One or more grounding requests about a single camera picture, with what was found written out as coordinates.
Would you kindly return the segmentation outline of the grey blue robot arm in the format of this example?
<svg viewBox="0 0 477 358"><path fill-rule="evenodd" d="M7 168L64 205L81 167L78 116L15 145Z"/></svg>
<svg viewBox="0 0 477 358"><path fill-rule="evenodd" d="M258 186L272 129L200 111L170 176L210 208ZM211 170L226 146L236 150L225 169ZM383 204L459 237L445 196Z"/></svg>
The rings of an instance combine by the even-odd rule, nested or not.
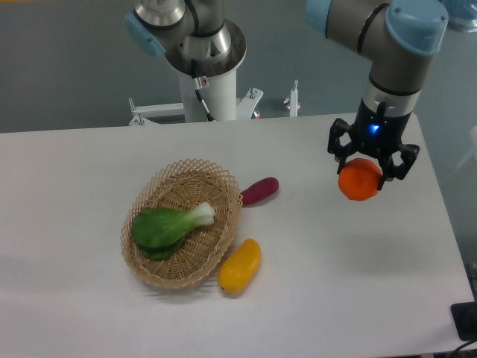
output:
<svg viewBox="0 0 477 358"><path fill-rule="evenodd" d="M165 57L177 73L187 122L252 116L236 95L246 41L226 19L222 1L137 1L124 20L143 51ZM371 62L356 119L333 122L328 152L340 168L356 153L372 157L381 182L402 180L420 149L401 138L440 50L445 7L438 1L308 1L306 21Z"/></svg>

